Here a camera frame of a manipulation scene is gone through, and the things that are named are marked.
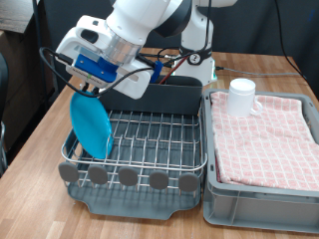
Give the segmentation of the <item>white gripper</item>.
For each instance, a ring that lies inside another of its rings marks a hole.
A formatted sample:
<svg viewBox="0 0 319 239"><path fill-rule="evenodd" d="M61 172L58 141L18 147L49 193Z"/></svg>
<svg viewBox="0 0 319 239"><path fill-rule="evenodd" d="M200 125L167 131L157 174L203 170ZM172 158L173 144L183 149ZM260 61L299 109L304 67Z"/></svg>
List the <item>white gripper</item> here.
<svg viewBox="0 0 319 239"><path fill-rule="evenodd" d="M81 92L114 86L115 90L139 99L146 91L152 71L136 59L153 25L130 17L108 17L106 20L82 16L63 38L56 52L72 60L66 64L69 74L81 78Z"/></svg>

